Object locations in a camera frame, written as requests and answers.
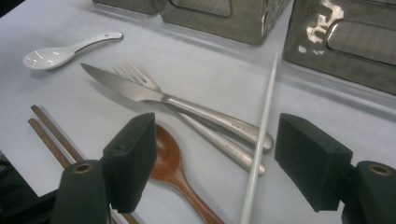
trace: white ceramic spoon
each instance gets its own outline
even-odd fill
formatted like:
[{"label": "white ceramic spoon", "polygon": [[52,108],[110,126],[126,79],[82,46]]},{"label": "white ceramic spoon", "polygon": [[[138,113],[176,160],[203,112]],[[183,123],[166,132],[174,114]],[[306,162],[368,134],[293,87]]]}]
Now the white ceramic spoon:
[{"label": "white ceramic spoon", "polygon": [[122,39],[122,33],[105,33],[64,48],[37,49],[23,58],[23,63],[32,69],[50,70],[73,58],[81,49],[89,45],[111,39]]}]

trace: brown wooden chopstick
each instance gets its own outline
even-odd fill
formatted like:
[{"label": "brown wooden chopstick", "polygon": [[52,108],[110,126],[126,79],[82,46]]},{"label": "brown wooden chopstick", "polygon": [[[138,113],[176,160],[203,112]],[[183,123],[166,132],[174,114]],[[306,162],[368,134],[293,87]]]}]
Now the brown wooden chopstick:
[{"label": "brown wooden chopstick", "polygon": [[[53,122],[49,117],[38,107],[37,105],[32,105],[32,110],[35,114],[41,119],[41,121],[46,125],[49,131],[55,136],[55,138],[61,143],[61,145],[66,149],[66,151],[73,157],[76,162],[84,161],[84,159],[79,155],[76,149],[69,143],[69,141],[64,137],[64,135],[56,128]],[[50,136],[45,132],[45,130],[41,127],[36,119],[29,119],[29,123],[44,144],[47,146],[49,151],[53,154],[53,156],[58,160],[58,162],[62,165],[63,168],[66,168],[70,165],[69,160],[62,153],[62,151],[56,146],[56,144],[52,141]],[[130,224],[138,224],[137,220],[130,213],[122,213],[122,216],[128,221]],[[112,224],[117,224],[114,218],[111,218]]]}]

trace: chopstick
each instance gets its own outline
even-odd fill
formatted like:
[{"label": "chopstick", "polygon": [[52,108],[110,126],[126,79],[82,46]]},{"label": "chopstick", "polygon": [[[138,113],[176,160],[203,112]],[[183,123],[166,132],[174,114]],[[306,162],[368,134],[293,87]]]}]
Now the chopstick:
[{"label": "chopstick", "polygon": [[253,166],[251,167],[251,170],[250,170],[250,175],[249,175],[249,180],[248,180],[248,184],[247,184],[247,191],[246,191],[246,195],[245,195],[245,202],[244,202],[244,207],[242,210],[240,224],[250,223],[251,207],[253,205],[254,193],[256,191],[257,177],[259,176],[260,161],[262,160],[262,144],[264,141],[265,133],[267,131],[267,123],[268,123],[268,117],[269,117],[270,107],[271,107],[271,98],[272,98],[274,84],[275,84],[276,67],[277,67],[278,58],[279,58],[279,53],[276,54],[275,59],[274,59],[271,76],[270,76],[270,81],[268,83],[267,94],[265,96],[264,109],[262,111],[262,123],[260,125],[260,130],[259,130],[259,139],[257,141],[256,150],[254,152],[254,162],[253,162]]},{"label": "chopstick", "polygon": [[[35,114],[41,119],[41,121],[46,125],[49,131],[55,136],[55,138],[61,143],[64,149],[70,154],[70,156],[76,161],[84,161],[81,155],[79,155],[78,151],[69,143],[69,141],[64,137],[64,135],[56,128],[53,122],[49,117],[37,106],[32,105],[32,110]],[[71,163],[66,158],[66,156],[62,153],[62,151],[56,146],[56,144],[52,141],[50,136],[45,132],[45,130],[41,127],[40,123],[36,119],[29,119],[29,124],[47,146],[52,155],[56,158],[56,160],[62,165],[63,168],[66,168]],[[122,216],[128,221],[130,224],[138,224],[137,220],[130,213],[122,213]],[[114,218],[111,218],[112,224],[117,224]]]}]

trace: spoon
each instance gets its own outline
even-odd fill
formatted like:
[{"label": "spoon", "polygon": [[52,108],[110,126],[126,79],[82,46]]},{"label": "spoon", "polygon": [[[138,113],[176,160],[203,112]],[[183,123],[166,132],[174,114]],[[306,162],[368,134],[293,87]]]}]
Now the spoon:
[{"label": "spoon", "polygon": [[70,61],[77,52],[89,45],[112,39],[122,39],[122,33],[105,33],[64,48],[37,49],[23,58],[23,63],[32,69],[50,70]]},{"label": "spoon", "polygon": [[178,189],[189,201],[204,223],[224,223],[195,193],[184,175],[180,149],[172,135],[156,125],[157,160],[151,170],[152,179],[167,183]]}]

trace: wooden spoon handle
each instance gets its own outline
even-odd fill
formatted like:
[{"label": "wooden spoon handle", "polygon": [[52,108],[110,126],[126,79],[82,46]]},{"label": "wooden spoon handle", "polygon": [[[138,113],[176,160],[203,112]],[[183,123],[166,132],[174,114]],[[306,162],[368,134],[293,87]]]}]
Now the wooden spoon handle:
[{"label": "wooden spoon handle", "polygon": [[218,215],[195,193],[195,191],[190,186],[183,172],[178,170],[175,173],[173,183],[175,188],[177,188],[189,201],[194,210],[202,218],[204,223],[215,224],[224,223]]}]

